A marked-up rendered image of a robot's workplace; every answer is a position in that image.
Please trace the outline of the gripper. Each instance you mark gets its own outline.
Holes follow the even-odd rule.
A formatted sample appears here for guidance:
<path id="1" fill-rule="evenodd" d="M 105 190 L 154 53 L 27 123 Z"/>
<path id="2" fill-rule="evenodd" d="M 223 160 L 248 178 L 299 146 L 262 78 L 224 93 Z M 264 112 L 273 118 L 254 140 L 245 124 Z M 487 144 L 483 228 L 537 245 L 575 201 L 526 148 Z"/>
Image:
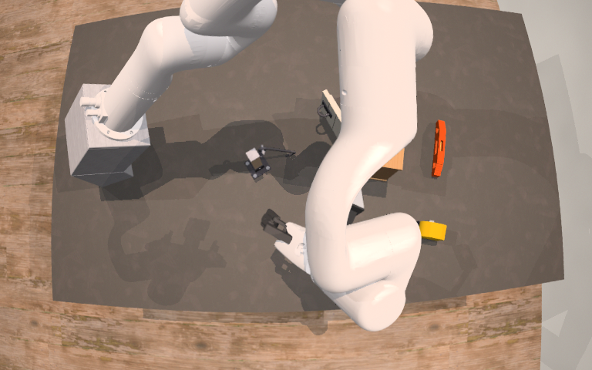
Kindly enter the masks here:
<path id="1" fill-rule="evenodd" d="M 292 222 L 285 223 L 271 209 L 267 210 L 261 221 L 261 226 L 265 226 L 263 231 L 278 239 L 275 241 L 274 246 L 289 261 L 311 275 L 308 264 L 305 227 Z M 283 230 L 277 228 L 279 224 L 284 227 Z"/>

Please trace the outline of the small brown wooden cabinet with white door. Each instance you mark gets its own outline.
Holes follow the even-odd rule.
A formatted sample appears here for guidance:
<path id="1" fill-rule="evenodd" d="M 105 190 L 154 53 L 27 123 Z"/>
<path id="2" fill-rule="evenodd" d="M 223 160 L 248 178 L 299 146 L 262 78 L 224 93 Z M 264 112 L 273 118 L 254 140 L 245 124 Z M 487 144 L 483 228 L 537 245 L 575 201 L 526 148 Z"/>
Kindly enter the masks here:
<path id="1" fill-rule="evenodd" d="M 325 117 L 328 121 L 330 127 L 334 131 L 335 135 L 338 138 L 338 135 L 341 130 L 341 111 L 333 101 L 333 97 L 329 95 L 328 91 L 325 90 L 322 92 L 321 97 L 321 105 L 318 107 L 318 115 L 321 117 Z M 335 105 L 336 104 L 336 105 Z M 319 110 L 323 112 L 324 115 L 321 115 Z M 404 149 L 401 150 L 397 155 L 390 159 L 382 168 L 376 171 L 371 177 L 371 180 L 380 180 L 385 181 L 395 174 L 397 171 L 402 170 L 403 166 L 403 157 L 404 157 Z M 387 168 L 387 169 L 386 169 Z M 391 170 L 390 170 L 391 169 Z"/>

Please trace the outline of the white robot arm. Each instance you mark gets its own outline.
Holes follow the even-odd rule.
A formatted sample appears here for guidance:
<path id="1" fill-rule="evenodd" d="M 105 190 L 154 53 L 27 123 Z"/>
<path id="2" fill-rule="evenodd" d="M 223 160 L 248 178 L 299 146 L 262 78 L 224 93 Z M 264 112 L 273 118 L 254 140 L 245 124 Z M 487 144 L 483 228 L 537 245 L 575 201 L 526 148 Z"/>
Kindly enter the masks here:
<path id="1" fill-rule="evenodd" d="M 91 106 L 86 116 L 106 138 L 130 139 L 175 72 L 220 66 L 268 31 L 277 0 L 260 1 L 183 0 L 180 16 L 145 28 L 109 88 L 81 97 L 80 106 Z M 404 213 L 352 223 L 364 211 L 361 188 L 416 135 L 415 62 L 431 48 L 432 24 L 415 0 L 321 1 L 340 7 L 341 130 L 306 201 L 308 264 L 314 283 L 351 320 L 381 331 L 405 306 L 421 232 Z"/>

